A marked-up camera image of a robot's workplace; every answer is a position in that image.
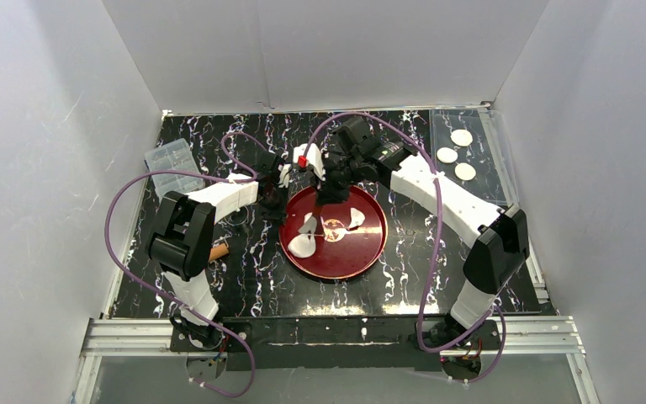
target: wooden stick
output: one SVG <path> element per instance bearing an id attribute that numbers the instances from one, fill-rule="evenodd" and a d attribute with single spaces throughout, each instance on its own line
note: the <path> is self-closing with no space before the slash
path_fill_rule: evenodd
<path id="1" fill-rule="evenodd" d="M 213 247 L 209 252 L 209 261 L 212 262 L 215 259 L 224 257 L 229 253 L 229 244 L 222 242 L 220 245 Z"/>

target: white wall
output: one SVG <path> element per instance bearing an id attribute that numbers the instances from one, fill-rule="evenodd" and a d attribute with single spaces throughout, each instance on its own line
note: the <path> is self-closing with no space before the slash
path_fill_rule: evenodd
<path id="1" fill-rule="evenodd" d="M 646 2 L 551 0 L 496 101 L 601 400 L 646 403 Z"/>
<path id="2" fill-rule="evenodd" d="M 476 104 L 547 0 L 104 0 L 161 109 Z"/>
<path id="3" fill-rule="evenodd" d="M 0 0 L 0 402 L 67 402 L 160 114 L 99 1 Z"/>

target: black marble table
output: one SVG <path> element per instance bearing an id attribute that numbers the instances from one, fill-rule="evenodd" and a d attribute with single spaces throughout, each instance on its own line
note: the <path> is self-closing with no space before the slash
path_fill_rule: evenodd
<path id="1" fill-rule="evenodd" d="M 379 118 L 413 136 L 431 151 L 430 111 L 377 111 Z M 484 129 L 474 110 L 437 111 L 441 124 L 435 125 L 439 136 L 453 129 L 466 128 L 474 143 L 459 161 L 473 165 L 478 177 L 461 182 L 453 173 L 447 175 L 470 192 L 485 200 L 503 201 L 498 173 L 495 170 Z M 158 146 L 179 138 L 191 146 L 195 162 L 202 173 L 226 177 L 237 170 L 220 150 L 220 139 L 234 130 L 254 135 L 269 151 L 292 159 L 295 146 L 305 143 L 316 126 L 331 113 L 304 114 L 239 114 L 185 116 L 165 119 Z M 389 133 L 371 121 L 376 136 L 387 139 Z M 319 142 L 336 150 L 335 139 L 327 128 Z M 243 162 L 252 165 L 262 151 L 245 138 L 234 139 L 234 151 Z M 308 179 L 304 174 L 292 177 L 289 197 L 301 190 Z M 273 223 L 262 218 L 256 206 L 250 206 L 224 218 L 217 225 L 215 240 L 226 240 L 230 254 L 210 264 L 207 275 L 223 316 L 385 316 L 416 314 L 420 305 L 424 280 L 432 255 L 436 220 L 433 215 L 403 195 L 390 192 L 373 183 L 362 184 L 380 203 L 389 223 L 389 237 L 378 262 L 362 275 L 344 281 L 319 281 L 301 273 L 283 255 Z M 131 243 L 128 267 L 147 282 L 169 290 L 159 266 L 143 248 L 151 234 L 153 219 L 159 205 L 152 181 L 146 186 L 140 216 Z M 447 312 L 462 288 L 463 261 L 469 249 L 450 228 L 443 229 L 438 271 L 432 292 L 426 297 L 427 313 Z M 500 294 L 507 313 L 538 312 L 539 304 L 528 272 L 523 268 Z M 165 318 L 174 305 L 147 290 L 123 279 L 111 307 L 112 317 Z"/>

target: brown cylinder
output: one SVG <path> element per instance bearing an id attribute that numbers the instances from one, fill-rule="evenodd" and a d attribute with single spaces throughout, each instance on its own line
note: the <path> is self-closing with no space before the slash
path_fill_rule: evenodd
<path id="1" fill-rule="evenodd" d="M 229 244 L 222 242 L 220 245 L 213 247 L 209 252 L 209 261 L 212 262 L 215 259 L 224 257 L 229 253 Z"/>

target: red plate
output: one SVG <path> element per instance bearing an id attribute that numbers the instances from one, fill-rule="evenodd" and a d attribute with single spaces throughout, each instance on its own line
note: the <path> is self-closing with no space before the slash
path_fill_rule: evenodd
<path id="1" fill-rule="evenodd" d="M 315 190 L 308 187 L 298 192 L 286 206 L 286 221 L 278 234 L 283 252 L 302 271 L 323 279 L 344 279 L 360 274 L 378 259 L 388 237 L 385 214 L 378 202 L 367 192 L 350 187 L 350 198 L 342 204 L 325 205 L 320 213 L 323 235 L 315 236 L 315 253 L 296 258 L 288 250 L 289 242 L 299 235 L 304 217 L 313 211 Z M 365 221 L 351 231 L 350 208 L 360 210 Z"/>

